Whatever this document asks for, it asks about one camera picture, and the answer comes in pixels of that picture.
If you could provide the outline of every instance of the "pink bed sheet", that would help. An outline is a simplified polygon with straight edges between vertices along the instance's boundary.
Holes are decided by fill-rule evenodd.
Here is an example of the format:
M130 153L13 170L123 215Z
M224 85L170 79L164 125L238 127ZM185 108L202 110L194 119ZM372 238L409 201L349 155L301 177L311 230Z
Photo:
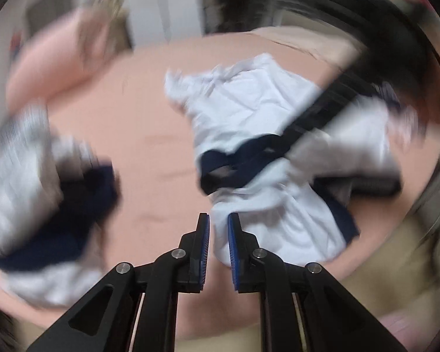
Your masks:
M99 80L54 101L50 117L59 132L88 141L97 155L112 160L121 177L122 200L106 224L108 269L121 261L154 261L195 228L199 212L209 212L209 200L197 188L189 123L164 95L167 69L190 74L263 52L318 84L336 73L334 67L287 46L252 34L228 34L138 49L116 60ZM436 136L407 153L394 148L404 192L395 200L352 203L362 235L326 265L336 278L350 274L404 218L429 180L439 149ZM31 308L1 289L0 308L43 327L63 311ZM257 322L258 296L235 293L230 269L210 255L204 291L180 296L177 319L180 339L220 334Z

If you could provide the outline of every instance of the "navy blue fabric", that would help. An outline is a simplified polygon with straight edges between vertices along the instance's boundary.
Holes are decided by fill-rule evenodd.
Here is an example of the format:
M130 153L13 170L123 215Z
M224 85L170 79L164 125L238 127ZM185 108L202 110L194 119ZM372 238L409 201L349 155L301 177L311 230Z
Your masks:
M290 150L278 135L263 135L247 140L234 152L209 150L200 158L200 187L210 195L219 188L242 188L270 163ZM226 168L226 175L215 174Z
M94 224L107 216L117 201L111 165L89 170L83 179L62 182L60 187L64 199L59 211L25 245L0 258L0 269L35 271L77 260Z
M331 210L334 221L336 221L336 225L342 233L345 242L347 244L351 243L352 239L360 235L352 214L344 205L337 201L324 186L318 182L313 184L312 189L323 199L329 210Z

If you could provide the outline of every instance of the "silver bolt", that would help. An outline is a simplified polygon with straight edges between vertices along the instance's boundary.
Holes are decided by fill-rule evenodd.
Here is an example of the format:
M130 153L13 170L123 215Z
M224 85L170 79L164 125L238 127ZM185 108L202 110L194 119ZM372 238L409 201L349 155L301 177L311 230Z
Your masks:
M130 265L129 265L129 263L126 263L126 262L122 262L122 263L120 263L120 264L118 264L118 265L116 266L116 271L117 271L119 274L125 274L125 273L127 273L129 270L130 270Z
M175 249L171 252L171 256L177 260L186 256L186 251L183 249Z
M312 262L312 263L308 263L308 265L306 265L306 267L308 268L308 271L312 274L318 274L322 271L322 267L319 263L316 262Z
M268 254L268 252L264 249L256 249L255 251L252 252L252 255L254 255L256 258L264 258L266 255Z

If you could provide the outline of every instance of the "pink cloth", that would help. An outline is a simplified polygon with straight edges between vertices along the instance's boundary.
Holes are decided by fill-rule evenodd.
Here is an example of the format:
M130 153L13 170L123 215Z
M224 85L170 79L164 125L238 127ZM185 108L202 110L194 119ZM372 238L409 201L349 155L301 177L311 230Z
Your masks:
M47 101L92 77L113 52L108 49L109 16L78 9L39 32L21 50L6 86L11 114L32 99Z
M121 178L122 198L106 224L108 269L122 261L153 262L195 229L199 212L210 210L197 186L190 125L164 94L167 69L192 74L264 52L283 68L320 85L337 72L310 55L257 35L216 35L137 49L133 56L114 62L101 79L50 105L50 121L59 132L88 141L97 155L112 160ZM396 199L352 203L361 236L326 265L337 279L354 271L398 226L430 179L440 144L429 134L424 144L406 153L393 149L401 163L404 190ZM204 291L179 297L177 337L212 336L251 325L259 321L258 305L258 295L235 293L231 270L210 255ZM1 289L0 309L43 327L63 312L32 308Z

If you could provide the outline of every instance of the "beige floor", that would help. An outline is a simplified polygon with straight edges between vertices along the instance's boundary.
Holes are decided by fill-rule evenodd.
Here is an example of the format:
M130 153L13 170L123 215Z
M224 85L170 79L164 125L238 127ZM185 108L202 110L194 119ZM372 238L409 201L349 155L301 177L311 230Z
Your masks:
M421 236L417 221L407 218L381 249L343 282L375 316L408 309L422 325L437 320L428 250L418 247ZM23 322L19 323L19 330L24 349L43 331ZM176 350L259 352L259 325L209 339L182 341Z

